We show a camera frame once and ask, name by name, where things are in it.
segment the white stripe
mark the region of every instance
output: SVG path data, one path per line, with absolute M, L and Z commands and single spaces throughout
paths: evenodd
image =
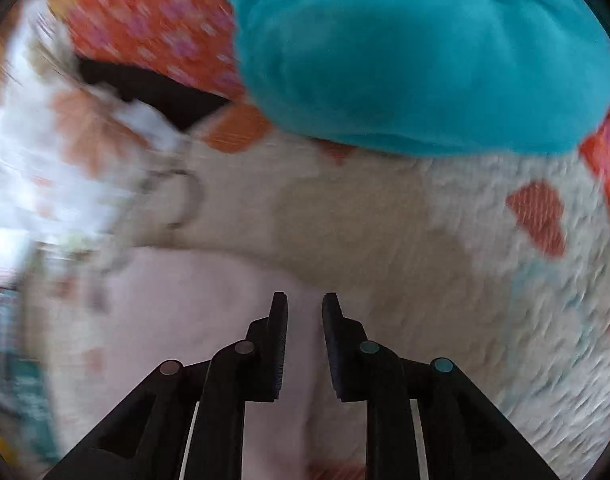
M 192 444 L 192 436 L 194 435 L 194 425 L 196 424 L 196 414 L 198 413 L 198 405 L 200 402 L 197 402 L 194 407 L 194 415 L 192 415 L 192 424 L 189 425 L 189 433 L 187 435 L 187 442 L 185 443 L 185 453 L 183 453 L 183 463 L 181 464 L 181 473 L 178 475 L 178 480 L 183 480 L 185 478 L 185 468 L 187 467 L 187 457 L 189 455 L 189 446 Z
M 418 410 L 416 399 L 409 399 L 409 407 L 412 408 L 412 420 L 414 421 L 414 436 L 416 437 L 416 452 L 418 453 L 418 470 L 421 480 L 429 480 L 427 470 L 427 455 L 425 454 L 425 440 L 423 439 L 423 427 L 421 425 L 421 412 Z

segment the circular marker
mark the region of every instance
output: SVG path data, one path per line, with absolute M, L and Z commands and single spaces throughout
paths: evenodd
M 163 375 L 174 375 L 180 369 L 181 365 L 178 361 L 165 361 L 159 368 Z
M 454 363 L 452 363 L 449 359 L 439 357 L 436 361 L 434 361 L 434 368 L 436 368 L 439 372 L 447 374 L 454 369 Z
M 245 340 L 239 341 L 238 343 L 236 343 L 234 349 L 236 350 L 237 354 L 251 354 L 254 351 L 254 343 L 252 343 L 252 341 Z
M 375 354 L 381 349 L 378 343 L 374 341 L 363 341 L 359 347 L 364 354 Z

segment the pink fabric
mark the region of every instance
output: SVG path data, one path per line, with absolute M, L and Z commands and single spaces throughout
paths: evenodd
M 105 392 L 96 406 L 98 418 L 160 362 L 194 364 L 244 338 L 249 323 L 268 314 L 277 290 L 289 298 L 283 387 L 274 404 L 247 404 L 243 478 L 305 478 L 307 414 L 315 369 L 325 359 L 323 291 L 240 258 L 139 248 L 131 263 L 107 280 L 106 343 L 92 359 Z

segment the teal fleece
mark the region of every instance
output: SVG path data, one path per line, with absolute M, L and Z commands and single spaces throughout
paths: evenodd
M 229 1 L 249 94 L 294 133 L 555 154 L 610 106 L 610 40 L 584 0 Z

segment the teal patterned fabric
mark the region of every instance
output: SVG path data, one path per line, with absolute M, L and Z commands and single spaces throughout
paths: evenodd
M 47 463 L 60 460 L 52 431 L 52 412 L 45 394 L 41 368 L 36 361 L 18 359 L 12 365 L 13 393 L 21 417 L 21 434 Z
M 551 154 L 610 106 L 610 40 L 584 0 L 229 1 L 243 81 L 291 132 Z

